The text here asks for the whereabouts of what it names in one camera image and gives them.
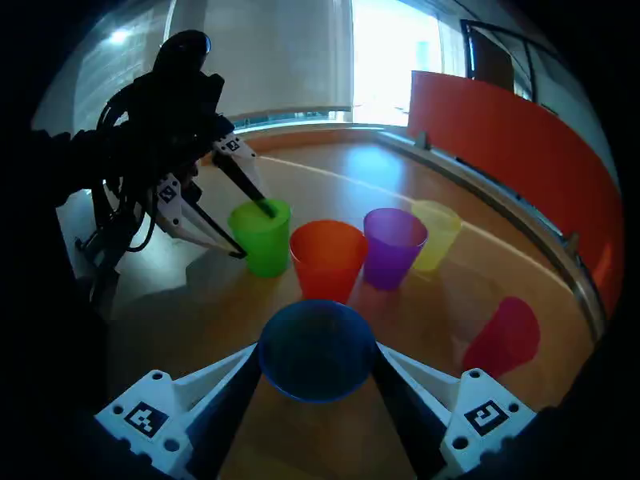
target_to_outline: orange cup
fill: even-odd
[[[348,223],[317,220],[298,228],[289,246],[305,299],[349,300],[367,252],[360,230]]]

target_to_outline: orange wall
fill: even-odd
[[[622,286],[622,201],[600,158],[544,108],[488,83],[413,72],[409,132],[520,193],[578,252],[607,312]]]

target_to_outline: red cup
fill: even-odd
[[[349,300],[367,252],[360,230],[348,223],[317,220],[298,228],[289,245],[305,299]]]
[[[534,311],[520,298],[507,297],[469,345],[462,368],[480,368],[497,378],[533,359],[539,344],[540,327]]]

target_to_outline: purple cup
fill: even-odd
[[[369,253],[365,280],[380,290],[394,290],[406,276],[429,236],[418,218],[397,208],[378,208],[365,216]]]

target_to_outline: blue cup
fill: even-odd
[[[283,308],[258,341],[266,378],[300,402],[332,402],[356,390],[371,372],[375,350],[364,318],[331,300],[305,300]]]

